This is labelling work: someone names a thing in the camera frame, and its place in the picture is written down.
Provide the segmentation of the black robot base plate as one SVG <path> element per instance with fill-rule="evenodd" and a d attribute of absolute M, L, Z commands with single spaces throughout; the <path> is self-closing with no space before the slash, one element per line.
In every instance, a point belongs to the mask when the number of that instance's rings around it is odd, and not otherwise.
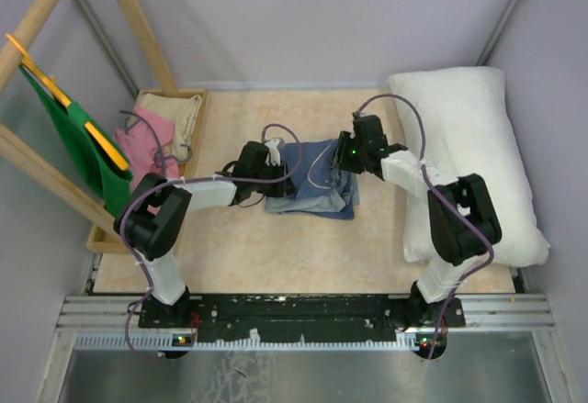
<path fill-rule="evenodd" d="M 141 306 L 142 329 L 194 330 L 199 342 L 241 341 L 255 330 L 262 342 L 395 341 L 410 328 L 463 328 L 458 298 L 428 304 L 421 294 L 254 295 L 203 294 L 165 306 Z"/>

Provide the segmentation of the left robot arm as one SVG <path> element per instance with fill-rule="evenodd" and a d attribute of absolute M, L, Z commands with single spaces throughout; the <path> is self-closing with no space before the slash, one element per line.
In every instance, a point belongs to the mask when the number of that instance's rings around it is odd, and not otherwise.
<path fill-rule="evenodd" d="M 161 319 L 178 327 L 191 315 L 189 289 L 174 256 L 187 213 L 209 207 L 234 207 L 258 193 L 287 197 L 291 176 L 302 162 L 302 147 L 293 164 L 282 158 L 279 139 L 249 141 L 239 157 L 209 177 L 168 180 L 146 174 L 116 217 L 113 229 L 133 254 L 148 281 L 147 297 Z"/>

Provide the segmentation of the white pillow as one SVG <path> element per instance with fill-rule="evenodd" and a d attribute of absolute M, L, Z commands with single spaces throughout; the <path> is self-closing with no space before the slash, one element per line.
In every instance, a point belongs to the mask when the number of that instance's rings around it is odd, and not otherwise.
<path fill-rule="evenodd" d="M 549 244 L 537 227 L 533 195 L 506 113 L 505 74 L 492 67 L 396 73 L 390 90 L 405 144 L 428 166 L 454 175 L 480 175 L 490 192 L 503 237 L 496 263 L 543 264 Z"/>

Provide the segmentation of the light blue pillowcase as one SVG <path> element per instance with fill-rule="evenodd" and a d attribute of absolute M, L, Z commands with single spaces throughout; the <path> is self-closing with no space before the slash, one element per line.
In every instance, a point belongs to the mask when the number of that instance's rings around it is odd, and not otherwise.
<path fill-rule="evenodd" d="M 289 169 L 296 169 L 290 176 L 295 195 L 269 197 L 265 212 L 352 220 L 359 205 L 357 175 L 331 167 L 335 147 L 335 139 L 286 144 L 280 154 Z"/>

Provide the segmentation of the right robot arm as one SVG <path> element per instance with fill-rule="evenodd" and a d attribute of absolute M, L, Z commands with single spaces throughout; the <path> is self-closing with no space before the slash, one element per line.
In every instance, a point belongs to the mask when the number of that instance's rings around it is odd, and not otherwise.
<path fill-rule="evenodd" d="M 484 179 L 443 173 L 405 146 L 390 144 L 375 115 L 353 115 L 353 130 L 340 133 L 332 167 L 373 174 L 423 202 L 434 255 L 392 316 L 406 328 L 441 324 L 458 287 L 492 262 L 493 245 L 503 236 Z"/>

